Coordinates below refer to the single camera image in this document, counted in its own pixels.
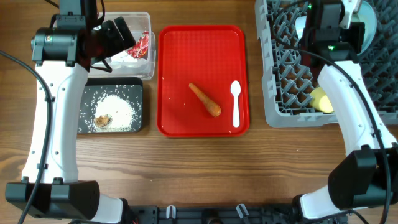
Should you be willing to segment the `white napkin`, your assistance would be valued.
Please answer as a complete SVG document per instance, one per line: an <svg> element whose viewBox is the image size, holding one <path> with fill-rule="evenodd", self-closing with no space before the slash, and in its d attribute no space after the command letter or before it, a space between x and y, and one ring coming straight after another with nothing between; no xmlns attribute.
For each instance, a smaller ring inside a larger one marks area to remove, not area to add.
<svg viewBox="0 0 398 224"><path fill-rule="evenodd" d="M110 57L111 63L136 63L138 59L131 56L127 51L122 51Z"/></svg>

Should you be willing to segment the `light blue bowl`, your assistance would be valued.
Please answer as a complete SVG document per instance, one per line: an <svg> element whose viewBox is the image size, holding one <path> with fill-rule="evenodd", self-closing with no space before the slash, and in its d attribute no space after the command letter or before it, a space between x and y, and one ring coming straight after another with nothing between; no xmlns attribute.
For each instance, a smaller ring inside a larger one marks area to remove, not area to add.
<svg viewBox="0 0 398 224"><path fill-rule="evenodd" d="M298 39L301 39L303 36L303 31L306 26L306 20L307 20L306 16L298 17L295 20L295 28Z"/></svg>

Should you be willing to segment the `red snack wrapper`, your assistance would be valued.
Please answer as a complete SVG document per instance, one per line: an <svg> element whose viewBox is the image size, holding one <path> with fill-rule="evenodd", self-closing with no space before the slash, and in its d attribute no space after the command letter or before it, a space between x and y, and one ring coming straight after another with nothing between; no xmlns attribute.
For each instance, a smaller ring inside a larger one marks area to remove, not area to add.
<svg viewBox="0 0 398 224"><path fill-rule="evenodd" d="M149 48L149 33L145 31L142 33L138 42L127 53L134 59L144 58Z"/></svg>

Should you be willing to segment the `light blue plate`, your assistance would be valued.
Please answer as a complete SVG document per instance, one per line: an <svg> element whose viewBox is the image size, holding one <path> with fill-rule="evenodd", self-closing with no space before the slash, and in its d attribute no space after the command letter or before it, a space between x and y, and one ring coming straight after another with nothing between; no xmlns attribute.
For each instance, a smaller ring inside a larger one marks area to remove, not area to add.
<svg viewBox="0 0 398 224"><path fill-rule="evenodd" d="M352 22L363 22L365 27L364 42L361 47L361 52L358 55L363 54L366 49L371 45L377 29L377 16L374 8L367 3L362 1L358 12L352 16Z"/></svg>

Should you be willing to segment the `yellow cup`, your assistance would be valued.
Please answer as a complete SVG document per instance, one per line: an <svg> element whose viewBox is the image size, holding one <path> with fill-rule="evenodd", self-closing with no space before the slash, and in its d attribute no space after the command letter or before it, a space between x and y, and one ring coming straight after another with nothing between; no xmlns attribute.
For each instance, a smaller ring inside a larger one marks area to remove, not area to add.
<svg viewBox="0 0 398 224"><path fill-rule="evenodd" d="M320 86L316 87L310 93L310 96L312 97L312 101L310 102L311 107L327 114L334 112L331 102L327 97L326 93L324 92L323 88L321 88Z"/></svg>

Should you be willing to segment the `brown food scrap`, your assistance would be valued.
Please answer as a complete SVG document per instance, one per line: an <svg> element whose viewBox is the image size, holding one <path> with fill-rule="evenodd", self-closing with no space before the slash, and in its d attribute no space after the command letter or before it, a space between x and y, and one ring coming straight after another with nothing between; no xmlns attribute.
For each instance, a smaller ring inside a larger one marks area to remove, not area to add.
<svg viewBox="0 0 398 224"><path fill-rule="evenodd" d="M108 115L101 115L93 120L94 126L97 128L103 128L107 126L110 122L111 117Z"/></svg>

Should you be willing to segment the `white plastic spoon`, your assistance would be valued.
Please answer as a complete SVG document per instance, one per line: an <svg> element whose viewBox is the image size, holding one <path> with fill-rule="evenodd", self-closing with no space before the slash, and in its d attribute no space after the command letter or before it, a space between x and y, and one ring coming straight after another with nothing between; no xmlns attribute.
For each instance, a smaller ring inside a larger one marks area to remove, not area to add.
<svg viewBox="0 0 398 224"><path fill-rule="evenodd" d="M233 95L233 127L238 128L240 126L239 117L239 95L241 93L240 83L235 80L231 84L231 94Z"/></svg>

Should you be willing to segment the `orange carrot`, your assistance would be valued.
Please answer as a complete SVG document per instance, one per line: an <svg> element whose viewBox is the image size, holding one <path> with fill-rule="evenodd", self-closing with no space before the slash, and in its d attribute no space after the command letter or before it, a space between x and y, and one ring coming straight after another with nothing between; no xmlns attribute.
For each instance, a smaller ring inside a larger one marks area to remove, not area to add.
<svg viewBox="0 0 398 224"><path fill-rule="evenodd" d="M207 112L213 117L217 117L221 114L221 107L215 103L211 98L209 98L204 92L202 92L195 84L189 83L189 88L197 96L197 98L202 102Z"/></svg>

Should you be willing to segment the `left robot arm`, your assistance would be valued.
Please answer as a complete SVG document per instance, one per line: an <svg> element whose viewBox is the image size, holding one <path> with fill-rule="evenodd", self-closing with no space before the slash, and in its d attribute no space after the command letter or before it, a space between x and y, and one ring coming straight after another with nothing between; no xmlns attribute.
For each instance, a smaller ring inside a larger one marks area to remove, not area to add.
<svg viewBox="0 0 398 224"><path fill-rule="evenodd" d="M80 103L88 74L97 62L133 44L127 26L104 22L103 1L60 1L50 25L31 40L30 68L37 80L34 130L20 181L6 185L6 200L21 210L19 222L34 218L72 223L137 223L124 198L80 181L76 139Z"/></svg>

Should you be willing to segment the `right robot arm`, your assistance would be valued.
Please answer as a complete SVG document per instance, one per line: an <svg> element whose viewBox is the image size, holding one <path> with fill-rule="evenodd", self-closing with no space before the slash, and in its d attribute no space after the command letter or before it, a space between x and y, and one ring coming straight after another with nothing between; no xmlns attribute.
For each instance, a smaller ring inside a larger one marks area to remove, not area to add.
<svg viewBox="0 0 398 224"><path fill-rule="evenodd" d="M353 19L360 7L360 1L312 1L300 39L302 62L331 103L346 151L327 185L300 197L306 220L397 203L397 140L378 115L361 74L358 56L368 25Z"/></svg>

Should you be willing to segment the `grey dishwasher rack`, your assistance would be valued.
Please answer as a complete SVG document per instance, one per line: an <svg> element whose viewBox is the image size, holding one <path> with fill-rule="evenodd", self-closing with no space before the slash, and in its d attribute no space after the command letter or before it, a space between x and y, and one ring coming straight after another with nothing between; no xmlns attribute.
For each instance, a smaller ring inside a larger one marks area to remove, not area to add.
<svg viewBox="0 0 398 224"><path fill-rule="evenodd" d="M306 15L305 3L277 13L289 1L257 0L254 6L257 37L261 43L262 90L267 123L275 128L317 127L336 123L336 116L310 106L311 91L317 86L310 69L300 63L297 51L286 49L272 39L270 23L282 28L276 34L285 42L298 42L295 21ZM376 33L359 55L366 88L385 124L397 124L397 1L363 1L377 16Z"/></svg>

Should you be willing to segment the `clear plastic bin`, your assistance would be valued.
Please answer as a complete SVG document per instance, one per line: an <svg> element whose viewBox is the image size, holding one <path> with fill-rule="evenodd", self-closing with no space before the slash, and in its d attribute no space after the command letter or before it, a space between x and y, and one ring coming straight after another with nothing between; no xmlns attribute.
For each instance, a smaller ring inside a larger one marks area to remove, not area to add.
<svg viewBox="0 0 398 224"><path fill-rule="evenodd" d="M143 32L149 33L149 48L136 63L111 63L104 56L102 23L123 17L136 43ZM52 18L49 28L40 28L32 41L33 59L38 69L47 65L72 68L89 78L152 78L155 66L154 34L146 12L107 12L94 9L62 9Z"/></svg>

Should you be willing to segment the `red serving tray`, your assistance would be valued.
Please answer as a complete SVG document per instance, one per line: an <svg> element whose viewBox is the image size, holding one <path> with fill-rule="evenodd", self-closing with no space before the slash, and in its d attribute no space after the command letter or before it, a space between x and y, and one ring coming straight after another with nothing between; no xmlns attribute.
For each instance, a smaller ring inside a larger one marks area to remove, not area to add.
<svg viewBox="0 0 398 224"><path fill-rule="evenodd" d="M159 35L157 127L167 137L240 136L249 127L245 39L232 25L168 26ZM233 127L231 84L237 80L240 126ZM189 88L221 107L213 117Z"/></svg>

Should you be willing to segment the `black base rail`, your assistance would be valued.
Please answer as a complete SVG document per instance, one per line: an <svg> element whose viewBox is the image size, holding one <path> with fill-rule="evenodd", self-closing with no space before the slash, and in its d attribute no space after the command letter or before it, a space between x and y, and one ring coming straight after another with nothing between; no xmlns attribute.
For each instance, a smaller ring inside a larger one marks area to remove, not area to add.
<svg viewBox="0 0 398 224"><path fill-rule="evenodd" d="M289 224L289 223L348 223L346 215L320 220L304 220L289 204L250 207L176 207L132 206L138 224Z"/></svg>

